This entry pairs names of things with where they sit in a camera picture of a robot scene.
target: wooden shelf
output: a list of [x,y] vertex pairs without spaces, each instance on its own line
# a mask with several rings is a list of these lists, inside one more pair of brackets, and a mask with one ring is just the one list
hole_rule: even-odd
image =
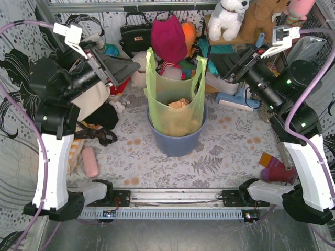
[[239,34],[237,35],[236,38],[234,38],[233,40],[231,41],[226,41],[225,39],[223,39],[222,37],[222,33],[224,32],[224,30],[221,30],[221,37],[219,40],[217,41],[211,41],[211,39],[209,38],[209,35],[208,35],[208,22],[210,20],[210,16],[211,15],[205,15],[205,24],[206,24],[206,32],[207,32],[207,39],[208,39],[208,42],[209,42],[209,45],[220,45],[220,44],[244,44],[244,43],[251,43],[251,44],[255,44],[257,42],[257,39],[258,39],[258,36],[260,35],[261,31],[260,29],[256,30],[255,34],[254,34],[254,37],[253,39],[251,40],[244,40],[241,38],[241,30],[239,32]]

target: gray floor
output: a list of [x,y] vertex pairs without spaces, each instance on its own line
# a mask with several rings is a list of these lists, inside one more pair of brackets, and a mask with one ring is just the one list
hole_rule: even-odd
[[[44,243],[56,223],[44,232]],[[246,226],[239,220],[115,220],[108,226],[61,224],[46,249],[89,251],[319,250],[307,224],[276,210],[268,220]]]

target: green plastic bag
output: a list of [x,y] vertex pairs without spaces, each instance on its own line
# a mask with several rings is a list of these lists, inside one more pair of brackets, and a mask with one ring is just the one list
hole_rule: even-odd
[[[170,80],[160,76],[155,69],[151,48],[147,50],[146,81],[144,93],[149,103],[149,116],[153,127],[160,133],[173,137],[190,135],[202,126],[205,106],[205,73],[207,59],[197,57],[196,74],[189,80]],[[195,93],[197,83],[200,85]],[[189,100],[184,108],[174,109],[169,103],[182,98]]]

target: blue bucket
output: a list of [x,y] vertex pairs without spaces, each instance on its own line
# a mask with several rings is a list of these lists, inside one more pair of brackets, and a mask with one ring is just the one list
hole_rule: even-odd
[[200,129],[188,136],[184,137],[171,137],[164,135],[157,131],[149,119],[149,109],[147,111],[147,122],[155,137],[157,147],[167,155],[167,157],[181,157],[189,154],[197,145],[201,131],[208,121],[208,109],[205,105],[204,109],[204,122]]

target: teal cloth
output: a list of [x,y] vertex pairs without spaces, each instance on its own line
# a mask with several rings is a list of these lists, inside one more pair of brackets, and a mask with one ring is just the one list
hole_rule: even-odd
[[[207,52],[208,52],[208,41],[207,39],[200,38],[198,41],[198,45],[201,48],[201,51],[203,52],[203,56],[207,58]],[[221,54],[221,53],[234,53],[234,50],[230,44],[225,45],[212,45],[211,47],[211,54]],[[208,60],[208,69],[210,73],[213,75],[219,75],[218,71],[216,70],[213,62],[211,60]]]

